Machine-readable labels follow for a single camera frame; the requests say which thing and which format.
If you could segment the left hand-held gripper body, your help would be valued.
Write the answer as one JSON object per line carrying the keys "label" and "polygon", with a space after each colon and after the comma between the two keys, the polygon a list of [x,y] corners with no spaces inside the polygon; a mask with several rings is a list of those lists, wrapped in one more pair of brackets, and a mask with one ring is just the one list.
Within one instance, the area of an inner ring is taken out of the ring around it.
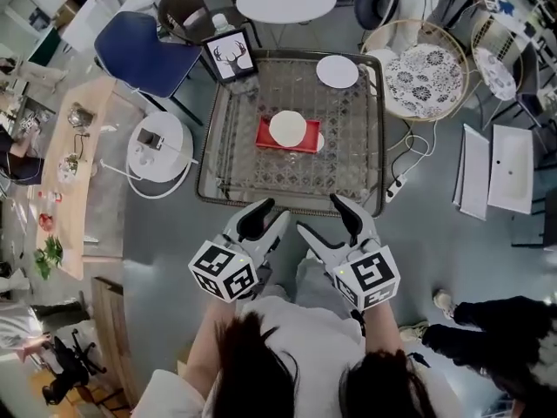
{"label": "left hand-held gripper body", "polygon": [[206,293],[224,301],[255,298],[271,275],[269,254],[279,244],[259,245],[256,239],[240,239],[239,219],[230,219],[222,233],[207,240],[188,263]]}

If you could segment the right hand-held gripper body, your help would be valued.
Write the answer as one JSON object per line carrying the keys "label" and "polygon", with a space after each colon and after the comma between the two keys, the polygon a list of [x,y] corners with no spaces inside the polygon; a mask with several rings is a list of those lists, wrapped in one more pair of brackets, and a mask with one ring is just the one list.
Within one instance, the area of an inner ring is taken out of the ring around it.
{"label": "right hand-held gripper body", "polygon": [[368,239],[332,269],[334,286],[360,312],[393,298],[400,274],[389,246]]}

